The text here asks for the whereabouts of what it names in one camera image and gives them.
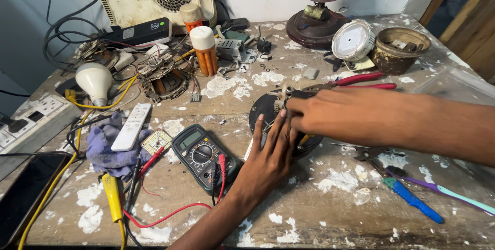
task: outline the pliers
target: pliers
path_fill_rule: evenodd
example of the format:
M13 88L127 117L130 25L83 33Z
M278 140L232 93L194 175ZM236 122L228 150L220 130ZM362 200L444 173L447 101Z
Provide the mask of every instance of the pliers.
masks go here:
M347 86L347 85L354 84L357 82L377 80L383 75L384 74L382 72L360 74L360 75L355 75L355 76L350 76L347 78L339 79L337 81L330 81L326 84L313 85L313 86L302 89L302 91L304 91L305 93L315 95L320 90L331 89L331 88L337 87L337 86L342 87L342 88L375 88L375 89L395 89L395 88L397 88L397 84L395 84L393 82L389 82L386 84L366 85L366 86Z

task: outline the extension board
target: extension board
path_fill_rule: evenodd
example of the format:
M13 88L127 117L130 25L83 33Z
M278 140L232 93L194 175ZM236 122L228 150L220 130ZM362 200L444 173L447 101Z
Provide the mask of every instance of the extension board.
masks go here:
M8 126L0 129L0 154L36 152L81 114L74 104L58 95L49 95L24 114L15 117L28 124L17 133ZM0 157L0 181L29 156Z

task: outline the multimeter rotary dial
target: multimeter rotary dial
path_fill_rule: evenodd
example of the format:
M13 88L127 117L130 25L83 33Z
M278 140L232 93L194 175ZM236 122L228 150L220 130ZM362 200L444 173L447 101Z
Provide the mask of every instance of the multimeter rotary dial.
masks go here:
M207 163L213 155L213 149L210 145L201 145L193 150L193 160L197 164Z

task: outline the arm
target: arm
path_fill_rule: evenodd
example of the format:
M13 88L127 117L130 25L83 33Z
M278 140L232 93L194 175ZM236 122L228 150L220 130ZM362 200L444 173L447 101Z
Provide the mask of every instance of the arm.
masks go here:
M259 116L254 129L251 153L225 198L179 238L169 250L214 249L288 174L297 132L291 129L290 114L280 111L261 150Z
M292 126L364 146L396 146L495 167L495 107L381 89L291 98Z

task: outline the lamp base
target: lamp base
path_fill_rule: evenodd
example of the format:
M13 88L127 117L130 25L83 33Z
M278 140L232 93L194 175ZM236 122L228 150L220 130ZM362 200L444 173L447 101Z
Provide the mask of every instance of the lamp base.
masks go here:
M331 49L334 34L350 22L339 13L331 14L323 21L305 15L303 10L294 14L287 21L288 37L306 47Z

